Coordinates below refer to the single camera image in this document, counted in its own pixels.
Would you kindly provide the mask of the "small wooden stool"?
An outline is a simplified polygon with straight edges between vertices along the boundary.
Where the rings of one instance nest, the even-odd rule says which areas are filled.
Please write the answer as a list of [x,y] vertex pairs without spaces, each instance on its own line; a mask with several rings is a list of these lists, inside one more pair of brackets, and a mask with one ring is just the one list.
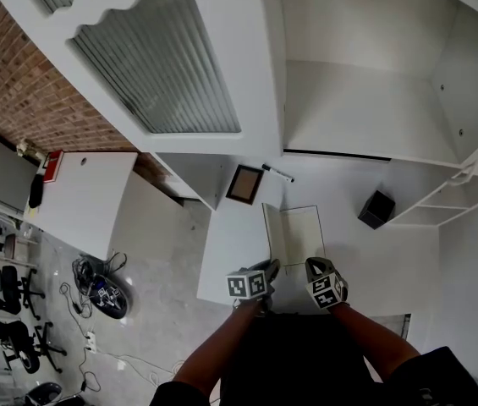
[[35,268],[36,266],[30,263],[30,247],[32,245],[37,245],[37,242],[10,234],[4,241],[3,259],[18,266]]

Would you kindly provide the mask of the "small potted plant decoration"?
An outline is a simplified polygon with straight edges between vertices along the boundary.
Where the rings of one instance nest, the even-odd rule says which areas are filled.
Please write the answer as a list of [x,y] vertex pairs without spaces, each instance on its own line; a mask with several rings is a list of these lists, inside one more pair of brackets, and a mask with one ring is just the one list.
[[16,146],[16,152],[22,157],[31,157],[37,159],[39,162],[47,158],[47,153],[41,150],[34,142],[23,138]]

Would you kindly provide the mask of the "person's black clothing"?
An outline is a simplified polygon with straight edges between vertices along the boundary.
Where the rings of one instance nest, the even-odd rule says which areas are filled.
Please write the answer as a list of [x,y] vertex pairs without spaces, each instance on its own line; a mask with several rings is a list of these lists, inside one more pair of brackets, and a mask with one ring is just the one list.
[[330,315],[254,319],[220,378],[220,406],[478,406],[478,385],[438,348],[376,382]]

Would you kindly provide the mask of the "small white desk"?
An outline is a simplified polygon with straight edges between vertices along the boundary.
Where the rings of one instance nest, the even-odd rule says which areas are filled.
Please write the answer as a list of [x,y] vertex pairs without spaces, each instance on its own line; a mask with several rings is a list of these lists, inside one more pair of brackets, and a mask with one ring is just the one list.
[[171,258],[188,212],[135,173],[134,152],[67,152],[24,220],[86,254]]

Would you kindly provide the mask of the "red book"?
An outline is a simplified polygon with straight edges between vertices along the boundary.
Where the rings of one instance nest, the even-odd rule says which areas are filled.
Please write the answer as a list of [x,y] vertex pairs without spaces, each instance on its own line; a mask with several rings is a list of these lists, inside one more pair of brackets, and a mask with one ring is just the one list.
[[63,160],[63,151],[54,151],[47,155],[44,164],[43,183],[49,184],[56,181],[59,168]]

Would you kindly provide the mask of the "black square pen holder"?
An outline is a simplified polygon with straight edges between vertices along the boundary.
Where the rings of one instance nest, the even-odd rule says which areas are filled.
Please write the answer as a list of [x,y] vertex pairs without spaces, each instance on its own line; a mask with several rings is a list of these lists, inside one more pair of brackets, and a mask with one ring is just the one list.
[[386,224],[395,208],[395,201],[376,190],[363,206],[358,219],[370,228],[376,230]]

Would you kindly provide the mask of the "person's left forearm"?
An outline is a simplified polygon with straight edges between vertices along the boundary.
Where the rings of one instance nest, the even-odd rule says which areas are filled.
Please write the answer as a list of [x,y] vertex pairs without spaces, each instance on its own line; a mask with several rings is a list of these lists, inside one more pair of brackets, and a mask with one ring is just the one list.
[[225,322],[182,364],[173,381],[190,385],[208,397],[261,313],[261,301],[240,304]]

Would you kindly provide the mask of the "black pouch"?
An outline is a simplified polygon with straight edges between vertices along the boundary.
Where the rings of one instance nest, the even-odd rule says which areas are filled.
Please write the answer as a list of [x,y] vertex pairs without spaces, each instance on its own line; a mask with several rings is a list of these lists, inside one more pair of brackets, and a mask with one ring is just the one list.
[[31,182],[30,195],[28,199],[28,206],[30,209],[35,209],[41,204],[44,188],[43,178],[43,175],[36,174]]

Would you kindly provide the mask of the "black and white marker pen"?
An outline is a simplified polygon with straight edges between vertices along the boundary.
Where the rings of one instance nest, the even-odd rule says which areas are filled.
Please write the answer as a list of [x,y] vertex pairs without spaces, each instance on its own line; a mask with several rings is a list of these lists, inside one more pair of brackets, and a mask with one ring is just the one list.
[[289,182],[289,183],[294,182],[293,177],[289,176],[286,173],[283,173],[283,172],[277,170],[275,167],[271,167],[271,166],[264,163],[264,164],[261,165],[261,168],[268,173],[274,174],[274,175],[278,176],[279,178],[282,178],[286,182]]

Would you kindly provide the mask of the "person's right forearm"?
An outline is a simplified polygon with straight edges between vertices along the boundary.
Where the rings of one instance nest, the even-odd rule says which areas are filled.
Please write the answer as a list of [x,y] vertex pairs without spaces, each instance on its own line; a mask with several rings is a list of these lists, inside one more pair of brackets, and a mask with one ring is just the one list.
[[347,330],[376,373],[387,382],[393,372],[420,353],[406,340],[383,325],[340,303],[330,313]]

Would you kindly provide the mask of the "dark picture frame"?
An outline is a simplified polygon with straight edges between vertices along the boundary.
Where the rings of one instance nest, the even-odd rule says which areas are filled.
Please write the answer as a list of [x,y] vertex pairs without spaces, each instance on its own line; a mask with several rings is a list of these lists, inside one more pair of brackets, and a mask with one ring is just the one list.
[[260,187],[264,170],[239,164],[228,187],[226,198],[251,206]]

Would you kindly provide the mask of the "cream paged notebook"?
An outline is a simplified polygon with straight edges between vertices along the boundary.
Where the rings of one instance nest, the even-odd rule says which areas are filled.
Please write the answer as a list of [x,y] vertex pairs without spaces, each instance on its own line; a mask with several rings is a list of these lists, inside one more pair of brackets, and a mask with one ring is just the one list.
[[325,257],[321,222],[316,206],[280,211],[262,205],[270,257],[282,268],[304,265],[309,257]]

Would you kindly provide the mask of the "black office chair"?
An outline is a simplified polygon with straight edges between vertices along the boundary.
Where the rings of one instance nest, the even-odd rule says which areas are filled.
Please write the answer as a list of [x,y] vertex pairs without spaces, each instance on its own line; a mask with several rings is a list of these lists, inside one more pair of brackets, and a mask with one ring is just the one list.
[[28,333],[27,326],[21,321],[13,322],[11,326],[6,344],[14,354],[4,355],[8,365],[18,359],[28,374],[35,374],[40,369],[40,357],[44,357],[58,374],[63,373],[63,369],[55,364],[52,353],[62,356],[67,356],[68,353],[64,349],[52,346],[48,339],[48,334],[53,328],[51,321],[35,326],[35,333],[32,335]]
[[17,315],[21,311],[21,307],[29,309],[31,314],[37,321],[41,319],[37,315],[32,302],[32,296],[42,299],[46,298],[43,292],[36,292],[30,289],[33,276],[38,273],[36,268],[30,268],[25,277],[18,277],[17,269],[14,266],[5,266],[0,271],[0,291],[3,295],[3,310]]

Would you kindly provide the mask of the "white desk with hutch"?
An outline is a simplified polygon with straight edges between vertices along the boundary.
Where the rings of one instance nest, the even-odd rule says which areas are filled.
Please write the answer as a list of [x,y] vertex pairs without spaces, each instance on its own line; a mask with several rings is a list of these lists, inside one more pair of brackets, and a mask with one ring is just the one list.
[[[212,213],[197,295],[270,257],[262,210],[316,206],[350,303],[424,348],[438,229],[478,207],[478,0],[0,0],[65,78]],[[226,198],[262,164],[254,203]],[[358,219],[395,201],[374,230]]]

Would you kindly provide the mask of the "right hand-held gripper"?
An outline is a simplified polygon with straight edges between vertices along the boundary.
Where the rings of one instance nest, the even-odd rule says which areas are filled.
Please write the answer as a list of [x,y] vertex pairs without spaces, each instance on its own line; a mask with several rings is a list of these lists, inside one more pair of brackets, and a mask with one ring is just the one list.
[[[348,301],[348,284],[338,272],[333,272],[334,266],[329,259],[309,257],[305,261],[305,269],[306,290],[320,310]],[[317,274],[328,275],[316,279]]]

